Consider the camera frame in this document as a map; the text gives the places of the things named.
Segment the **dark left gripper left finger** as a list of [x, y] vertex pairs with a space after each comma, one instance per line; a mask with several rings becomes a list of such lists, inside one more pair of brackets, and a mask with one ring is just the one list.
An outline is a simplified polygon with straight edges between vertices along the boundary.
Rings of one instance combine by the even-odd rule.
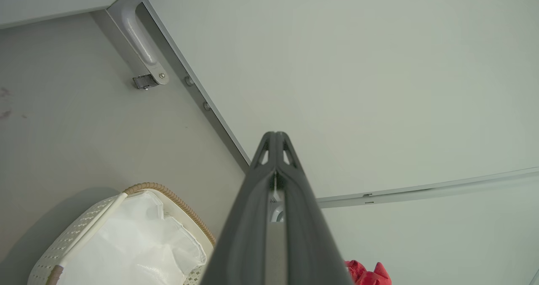
[[206, 266], [202, 285], [263, 285], [276, 133], [266, 132]]

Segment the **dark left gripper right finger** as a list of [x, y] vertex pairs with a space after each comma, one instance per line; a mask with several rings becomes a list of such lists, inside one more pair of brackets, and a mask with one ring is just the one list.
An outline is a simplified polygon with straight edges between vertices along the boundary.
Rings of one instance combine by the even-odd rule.
[[285, 193], [290, 285], [350, 285], [352, 279], [289, 136], [277, 132], [277, 176]]

